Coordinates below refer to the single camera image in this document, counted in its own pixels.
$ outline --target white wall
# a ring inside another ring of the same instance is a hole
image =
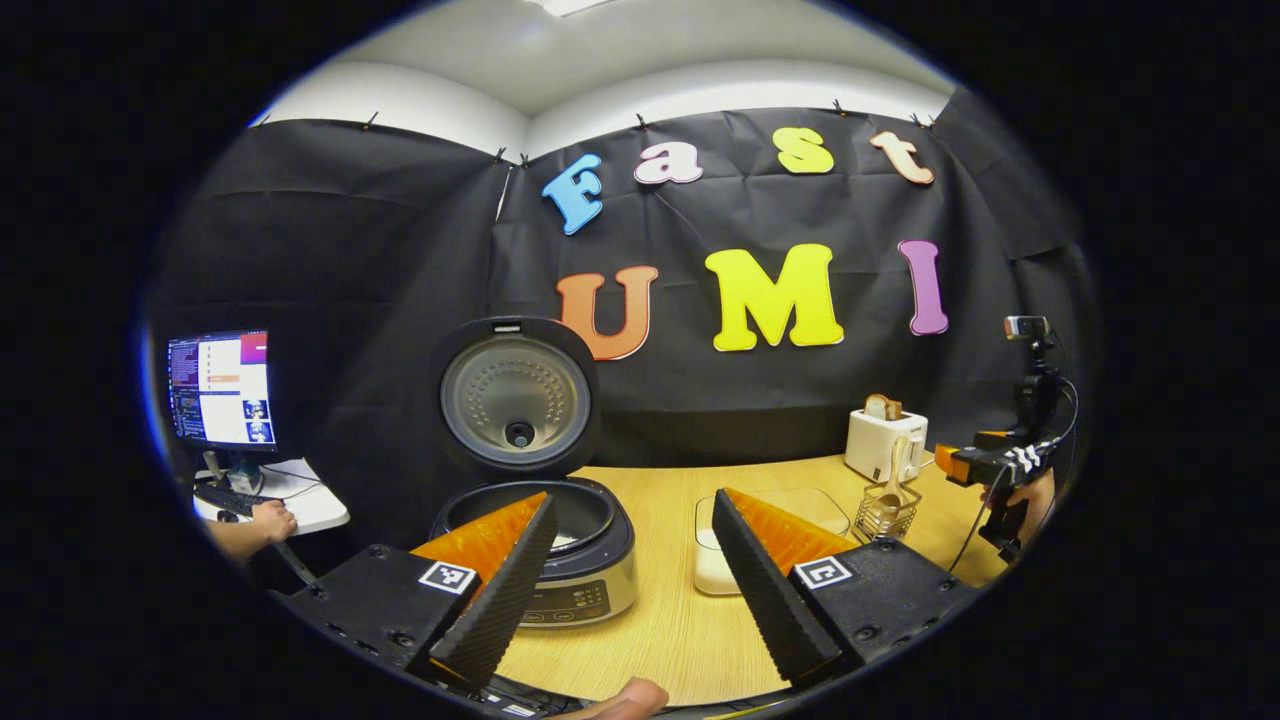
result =
[[[255,118],[365,122],[451,140],[484,152],[506,146],[504,159],[520,158],[529,118],[463,85],[399,65],[330,63],[321,65]]]
[[[442,77],[380,63],[320,67],[280,95],[259,118],[314,118],[398,127],[475,147],[538,158],[580,140],[646,122],[751,108],[841,108],[908,119],[937,117],[948,95],[892,76],[795,60],[692,65],[580,95],[536,118]]]
[[[692,65],[635,78],[563,102],[534,118],[525,138],[531,158],[588,137],[645,122],[716,110],[826,108],[922,122],[937,117],[943,95],[887,74],[797,60],[739,60]]]

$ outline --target ceiling light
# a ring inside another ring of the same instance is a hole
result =
[[[544,10],[556,15],[557,18],[563,18],[566,15],[572,15],[580,10],[588,8],[594,8],[595,5],[603,5],[611,0],[530,0],[538,3]]]

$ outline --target yellow letter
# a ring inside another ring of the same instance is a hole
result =
[[[716,273],[721,286],[721,333],[712,341],[716,350],[755,347],[755,333],[746,329],[748,310],[773,346],[782,342],[792,307],[796,327],[790,337],[795,345],[836,345],[845,340],[845,329],[836,323],[831,305],[827,279],[831,258],[831,249],[824,245],[797,245],[787,252],[774,284],[746,250],[708,255],[707,268]]]
[[[822,136],[809,128],[778,128],[773,131],[773,145],[778,146],[778,161],[792,173],[826,173],[836,167],[836,159],[822,146]]]

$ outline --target rice cooker control panel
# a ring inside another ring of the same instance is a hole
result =
[[[604,580],[591,580],[562,588],[536,588],[521,625],[584,623],[609,614],[609,593]]]

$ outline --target textured gripper pad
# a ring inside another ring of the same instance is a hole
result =
[[[480,597],[431,646],[428,657],[424,657],[426,653],[415,657],[410,673],[440,678],[443,667],[444,676],[467,689],[479,691],[488,684],[520,626],[556,541],[558,524],[553,505],[548,495]]]
[[[838,659],[841,652],[835,641],[773,564],[723,489],[716,491],[712,529],[778,675],[795,684]]]

